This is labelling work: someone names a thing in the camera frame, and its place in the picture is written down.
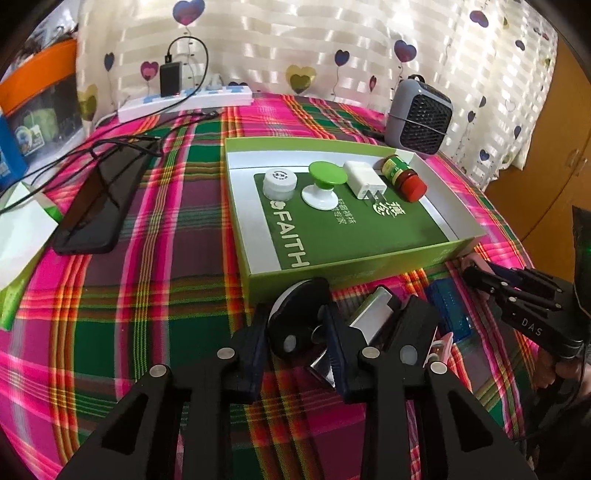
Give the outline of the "right hand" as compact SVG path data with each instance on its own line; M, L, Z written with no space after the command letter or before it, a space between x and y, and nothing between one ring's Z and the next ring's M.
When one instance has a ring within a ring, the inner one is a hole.
M538 349L533 384L536 388L546 388L558 378L579 379L583 374L583 380L579 391L580 397L590 395L590 364L583 364L580 359L571 359L557 362L542 348Z

